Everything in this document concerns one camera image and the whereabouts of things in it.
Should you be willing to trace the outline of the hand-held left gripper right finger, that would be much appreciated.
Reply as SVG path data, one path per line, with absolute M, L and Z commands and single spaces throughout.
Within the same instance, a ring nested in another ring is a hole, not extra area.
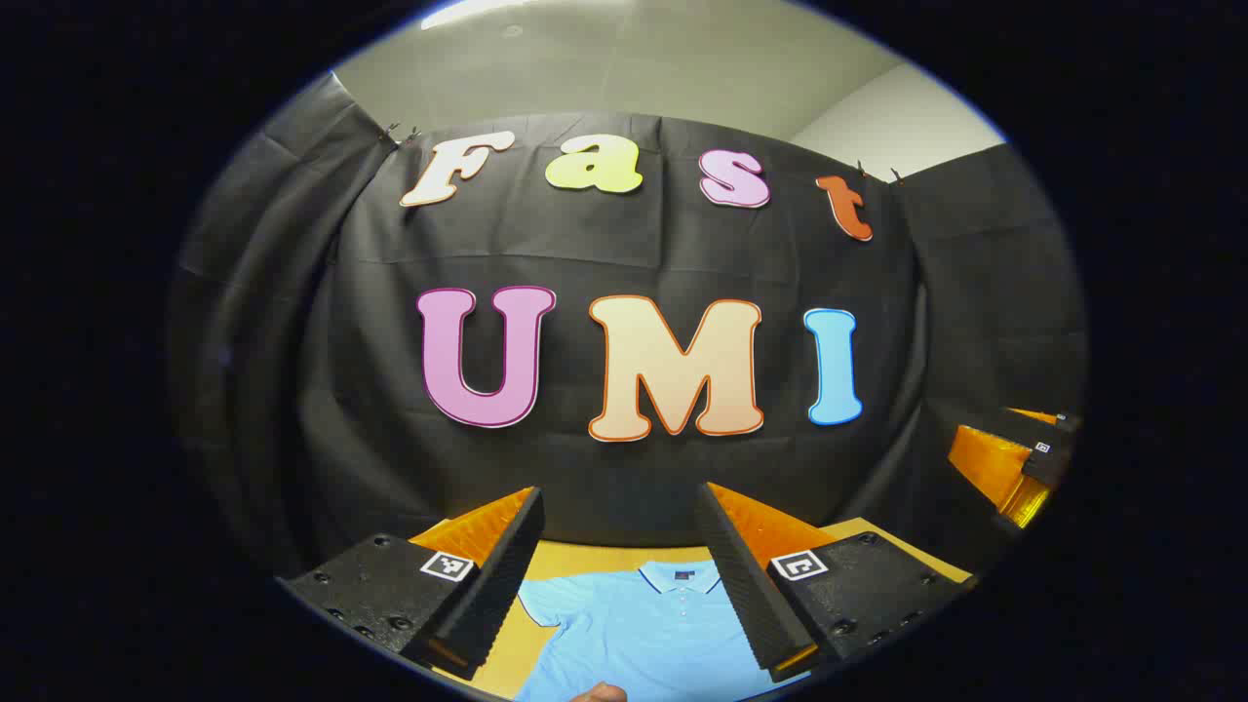
M 869 657 L 966 595 L 879 530 L 832 537 L 718 483 L 694 513 L 758 665 L 785 683 Z

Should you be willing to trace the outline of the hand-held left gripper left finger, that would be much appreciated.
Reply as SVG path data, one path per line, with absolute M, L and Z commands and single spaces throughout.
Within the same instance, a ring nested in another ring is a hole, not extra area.
M 545 526 L 527 486 L 418 536 L 374 533 L 280 583 L 344 631 L 427 668 L 485 666 Z

